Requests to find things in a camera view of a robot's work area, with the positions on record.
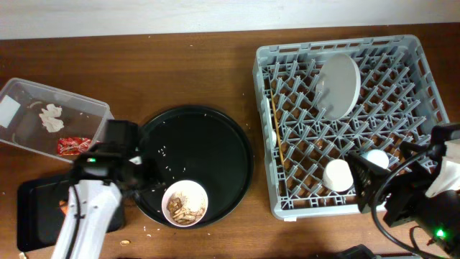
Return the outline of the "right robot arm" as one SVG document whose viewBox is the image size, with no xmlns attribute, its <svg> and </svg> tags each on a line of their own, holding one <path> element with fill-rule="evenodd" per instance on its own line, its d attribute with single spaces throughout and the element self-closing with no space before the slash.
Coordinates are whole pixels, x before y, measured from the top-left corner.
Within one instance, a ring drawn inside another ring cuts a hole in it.
<svg viewBox="0 0 460 259">
<path fill-rule="evenodd" d="M 459 125 L 433 127 L 427 145 L 402 142 L 404 161 L 393 171 L 362 156 L 349 154 L 358 207 L 369 213 L 377 229 L 397 246 L 432 258 L 432 254 L 393 237 L 386 229 L 408 222 L 430 236 L 452 258 L 459 257 Z"/>
</svg>

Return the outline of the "red snack wrapper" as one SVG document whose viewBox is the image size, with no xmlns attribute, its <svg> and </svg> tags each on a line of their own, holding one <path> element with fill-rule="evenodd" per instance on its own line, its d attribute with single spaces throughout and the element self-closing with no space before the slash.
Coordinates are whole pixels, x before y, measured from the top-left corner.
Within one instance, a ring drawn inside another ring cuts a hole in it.
<svg viewBox="0 0 460 259">
<path fill-rule="evenodd" d="M 85 137 L 66 137 L 60 138 L 57 143 L 57 154 L 80 155 L 86 152 L 91 146 L 92 140 Z"/>
</svg>

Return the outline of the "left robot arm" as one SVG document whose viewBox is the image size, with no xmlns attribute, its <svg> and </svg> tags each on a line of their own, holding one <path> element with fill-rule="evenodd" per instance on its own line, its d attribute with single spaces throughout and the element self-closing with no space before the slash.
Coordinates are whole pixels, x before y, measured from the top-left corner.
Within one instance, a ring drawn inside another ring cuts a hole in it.
<svg viewBox="0 0 460 259">
<path fill-rule="evenodd" d="M 68 212 L 53 258 L 98 258 L 124 194 L 164 186 L 156 162 L 142 152 L 138 124 L 110 119 L 103 140 L 80 154 L 69 172 Z"/>
</svg>

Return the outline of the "light blue plastic cup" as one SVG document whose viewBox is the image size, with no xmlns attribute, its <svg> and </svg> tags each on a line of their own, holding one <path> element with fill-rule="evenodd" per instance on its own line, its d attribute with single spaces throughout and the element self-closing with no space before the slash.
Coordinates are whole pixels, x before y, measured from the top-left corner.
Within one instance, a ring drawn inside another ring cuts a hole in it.
<svg viewBox="0 0 460 259">
<path fill-rule="evenodd" d="M 361 156 L 369 162 L 384 169 L 387 169 L 390 163 L 387 153 L 382 150 L 370 150 L 361 154 Z"/>
</svg>

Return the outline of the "orange carrot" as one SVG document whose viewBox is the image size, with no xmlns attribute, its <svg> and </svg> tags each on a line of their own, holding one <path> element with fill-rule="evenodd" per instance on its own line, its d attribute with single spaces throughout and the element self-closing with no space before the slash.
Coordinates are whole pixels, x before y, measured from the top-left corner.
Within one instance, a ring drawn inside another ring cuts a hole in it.
<svg viewBox="0 0 460 259">
<path fill-rule="evenodd" d="M 68 203 L 66 201 L 60 201 L 59 207 L 61 212 L 66 215 L 68 213 Z"/>
</svg>

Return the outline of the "grey round plate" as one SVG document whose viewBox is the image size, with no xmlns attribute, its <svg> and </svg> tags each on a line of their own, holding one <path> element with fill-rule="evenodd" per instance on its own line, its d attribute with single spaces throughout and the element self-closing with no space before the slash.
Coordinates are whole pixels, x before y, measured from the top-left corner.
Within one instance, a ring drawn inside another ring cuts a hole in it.
<svg viewBox="0 0 460 259">
<path fill-rule="evenodd" d="M 357 103 L 361 87 L 357 63 L 346 54 L 331 56 L 322 66 L 316 84 L 317 110 L 328 120 L 342 119 Z"/>
</svg>

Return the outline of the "white plastic fork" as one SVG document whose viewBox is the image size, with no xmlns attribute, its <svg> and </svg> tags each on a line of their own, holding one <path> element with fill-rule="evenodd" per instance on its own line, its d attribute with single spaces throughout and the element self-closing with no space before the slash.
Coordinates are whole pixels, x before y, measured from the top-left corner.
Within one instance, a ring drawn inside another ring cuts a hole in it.
<svg viewBox="0 0 460 259">
<path fill-rule="evenodd" d="M 277 133 L 274 129 L 271 130 L 271 137 L 272 137 L 271 146 L 272 148 L 275 148 L 277 145 Z"/>
</svg>

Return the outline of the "cream plastic cup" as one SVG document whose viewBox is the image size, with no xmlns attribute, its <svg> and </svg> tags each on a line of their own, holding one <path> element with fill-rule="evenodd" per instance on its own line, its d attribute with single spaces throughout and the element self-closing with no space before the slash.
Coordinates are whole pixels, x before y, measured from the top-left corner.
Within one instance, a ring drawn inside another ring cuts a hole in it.
<svg viewBox="0 0 460 259">
<path fill-rule="evenodd" d="M 342 159 L 331 160 L 323 172 L 323 185 L 329 190 L 342 192 L 354 184 L 349 164 Z"/>
</svg>

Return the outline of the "white bowl with food scraps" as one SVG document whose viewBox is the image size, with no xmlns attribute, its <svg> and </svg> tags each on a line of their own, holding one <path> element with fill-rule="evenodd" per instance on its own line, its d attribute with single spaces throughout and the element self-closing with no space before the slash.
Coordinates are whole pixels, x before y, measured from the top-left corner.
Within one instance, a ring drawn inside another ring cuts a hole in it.
<svg viewBox="0 0 460 259">
<path fill-rule="evenodd" d="M 166 188 L 162 197 L 162 214 L 174 227 L 197 225 L 208 209 L 208 195 L 202 185 L 182 180 Z"/>
</svg>

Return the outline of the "white tissue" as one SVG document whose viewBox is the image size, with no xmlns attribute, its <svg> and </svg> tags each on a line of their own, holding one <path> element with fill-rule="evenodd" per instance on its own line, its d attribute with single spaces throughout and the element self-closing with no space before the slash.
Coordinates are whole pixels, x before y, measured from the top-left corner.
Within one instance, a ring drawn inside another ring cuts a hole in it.
<svg viewBox="0 0 460 259">
<path fill-rule="evenodd" d="M 42 125 L 49 133 L 59 132 L 64 128 L 63 120 L 59 119 L 63 111 L 61 107 L 55 106 L 54 104 L 48 104 L 46 108 L 41 109 L 41 111 L 39 117 L 42 120 Z"/>
</svg>

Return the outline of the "wooden chopstick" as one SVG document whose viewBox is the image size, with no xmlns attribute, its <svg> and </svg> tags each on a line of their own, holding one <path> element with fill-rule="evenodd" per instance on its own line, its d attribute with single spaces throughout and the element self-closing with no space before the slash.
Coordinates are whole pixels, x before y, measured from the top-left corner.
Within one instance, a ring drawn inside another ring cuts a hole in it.
<svg viewBox="0 0 460 259">
<path fill-rule="evenodd" d="M 271 98 L 273 117 L 274 117 L 274 121 L 275 121 L 275 132 L 276 132 L 276 136 L 277 136 L 277 145 L 278 145 L 279 154 L 280 154 L 280 162 L 281 162 L 282 167 L 284 168 L 285 167 L 285 159 L 284 159 L 284 155 L 283 155 L 283 151 L 282 151 L 282 143 L 281 143 L 281 139 L 280 139 L 279 124 L 278 124 L 278 120 L 277 120 L 277 110 L 276 110 L 276 106 L 275 106 L 275 102 L 274 102 L 274 95 L 273 95 L 272 89 L 270 89 L 270 98 Z"/>
</svg>

